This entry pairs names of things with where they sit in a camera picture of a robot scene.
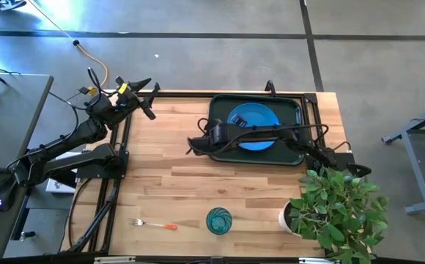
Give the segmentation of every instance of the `black tray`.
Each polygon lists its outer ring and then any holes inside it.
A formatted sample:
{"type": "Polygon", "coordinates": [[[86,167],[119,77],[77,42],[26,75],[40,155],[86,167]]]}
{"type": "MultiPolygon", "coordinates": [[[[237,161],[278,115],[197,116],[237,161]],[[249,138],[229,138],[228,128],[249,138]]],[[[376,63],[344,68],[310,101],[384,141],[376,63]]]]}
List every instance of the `black tray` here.
{"type": "MultiPolygon", "coordinates": [[[[209,120],[220,119],[227,122],[230,112],[243,103],[261,103],[271,109],[282,125],[302,125],[299,104],[290,98],[272,98],[250,95],[216,95],[210,102],[209,120]]],[[[261,151],[233,150],[210,155],[215,161],[231,161],[252,164],[279,164],[296,166],[304,160],[304,155],[291,151],[283,142],[277,141],[261,151]]]]}

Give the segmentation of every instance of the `wooden tabletop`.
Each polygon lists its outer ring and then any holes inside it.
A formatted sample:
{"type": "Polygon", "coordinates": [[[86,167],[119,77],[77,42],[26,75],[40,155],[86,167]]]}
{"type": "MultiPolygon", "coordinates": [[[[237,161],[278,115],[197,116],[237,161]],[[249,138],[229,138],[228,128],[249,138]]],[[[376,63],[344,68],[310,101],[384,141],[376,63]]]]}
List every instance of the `wooden tabletop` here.
{"type": "MultiPolygon", "coordinates": [[[[335,147],[346,140],[336,94],[318,92],[317,99],[321,121],[330,126],[326,145],[335,147]]],[[[284,204],[300,195],[298,179],[306,173],[305,164],[234,164],[185,154],[187,137],[202,135],[196,122],[207,117],[209,102],[210,98],[156,98],[155,120],[134,113],[127,146],[130,161],[119,193],[110,254],[322,257],[322,250],[313,249],[316,241],[302,240],[278,225],[284,204]],[[206,215],[215,207],[232,214],[232,228],[225,235],[214,235],[206,227],[206,215]],[[128,218],[175,223],[178,230],[134,227],[128,218]]],[[[346,151],[345,146],[338,151],[346,151]]],[[[94,217],[100,182],[88,184],[73,209],[73,241],[94,217]]],[[[105,230],[105,220],[101,227],[105,230]]],[[[104,232],[100,233],[97,245],[103,238],[104,232]]],[[[65,238],[62,249],[67,248],[65,238]]]]}

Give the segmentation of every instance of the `silver fork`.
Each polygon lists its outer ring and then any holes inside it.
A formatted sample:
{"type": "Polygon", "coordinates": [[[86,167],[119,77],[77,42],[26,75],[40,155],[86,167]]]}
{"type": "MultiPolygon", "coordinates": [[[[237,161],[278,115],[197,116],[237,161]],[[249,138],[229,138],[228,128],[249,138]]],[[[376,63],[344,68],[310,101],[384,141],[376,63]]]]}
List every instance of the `silver fork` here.
{"type": "Polygon", "coordinates": [[[163,227],[170,230],[177,230],[176,224],[151,224],[151,223],[142,221],[141,219],[132,219],[132,218],[129,218],[129,220],[130,220],[130,224],[134,226],[150,225],[153,227],[163,227]]]}

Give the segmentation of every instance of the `blue bowl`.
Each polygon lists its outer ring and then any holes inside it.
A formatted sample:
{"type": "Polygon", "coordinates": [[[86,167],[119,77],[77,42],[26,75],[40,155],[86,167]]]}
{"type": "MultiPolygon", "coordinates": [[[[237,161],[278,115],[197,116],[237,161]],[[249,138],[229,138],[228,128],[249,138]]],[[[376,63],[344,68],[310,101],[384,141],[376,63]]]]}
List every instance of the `blue bowl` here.
{"type": "MultiPolygon", "coordinates": [[[[232,118],[236,114],[239,114],[247,121],[247,125],[245,126],[246,128],[254,125],[279,125],[278,117],[274,114],[274,112],[268,107],[263,106],[261,103],[244,103],[237,106],[230,112],[229,117],[227,117],[227,123],[233,124],[232,118]]],[[[274,144],[274,141],[240,143],[239,146],[246,150],[260,151],[271,147],[272,144],[274,144]]]]}

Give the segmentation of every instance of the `teal glass cup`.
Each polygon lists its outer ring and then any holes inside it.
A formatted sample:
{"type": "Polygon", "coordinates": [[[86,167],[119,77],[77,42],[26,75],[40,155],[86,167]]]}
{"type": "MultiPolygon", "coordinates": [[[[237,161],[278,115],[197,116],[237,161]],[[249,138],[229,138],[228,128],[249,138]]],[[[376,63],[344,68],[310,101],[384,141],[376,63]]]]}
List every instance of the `teal glass cup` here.
{"type": "Polygon", "coordinates": [[[214,208],[206,216],[207,229],[216,235],[223,235],[232,226],[232,216],[224,208],[214,208]]]}

